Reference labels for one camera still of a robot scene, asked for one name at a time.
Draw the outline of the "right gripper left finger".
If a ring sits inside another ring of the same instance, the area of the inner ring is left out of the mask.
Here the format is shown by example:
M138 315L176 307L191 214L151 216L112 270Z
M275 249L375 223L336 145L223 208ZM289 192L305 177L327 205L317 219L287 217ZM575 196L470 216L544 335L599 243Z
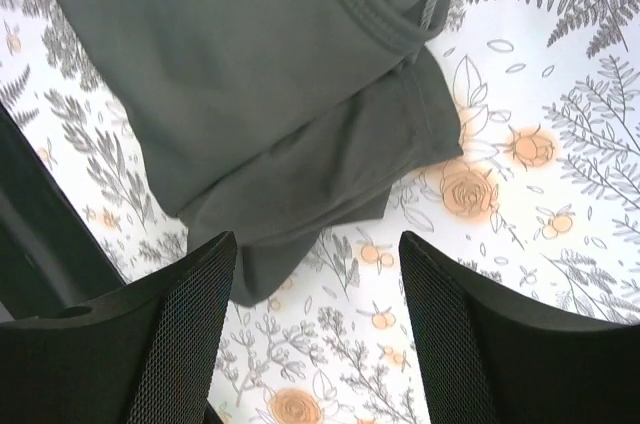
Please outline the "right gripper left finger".
M236 252L225 232L55 317L3 323L2 422L220 422L208 396Z

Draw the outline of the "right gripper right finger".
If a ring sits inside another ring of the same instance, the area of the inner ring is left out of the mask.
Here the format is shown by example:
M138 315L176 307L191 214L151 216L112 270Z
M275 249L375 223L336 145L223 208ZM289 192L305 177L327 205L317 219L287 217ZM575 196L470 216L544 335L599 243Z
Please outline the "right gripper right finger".
M409 231L399 256L431 422L638 422L638 326L538 302Z

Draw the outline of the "dark grey t shirt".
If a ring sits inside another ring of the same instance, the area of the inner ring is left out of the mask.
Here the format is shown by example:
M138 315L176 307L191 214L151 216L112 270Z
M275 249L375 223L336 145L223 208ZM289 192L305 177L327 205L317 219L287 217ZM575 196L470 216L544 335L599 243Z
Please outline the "dark grey t shirt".
M450 0L56 0L126 110L161 208L231 231L232 300L266 300L321 232L461 155L426 43Z

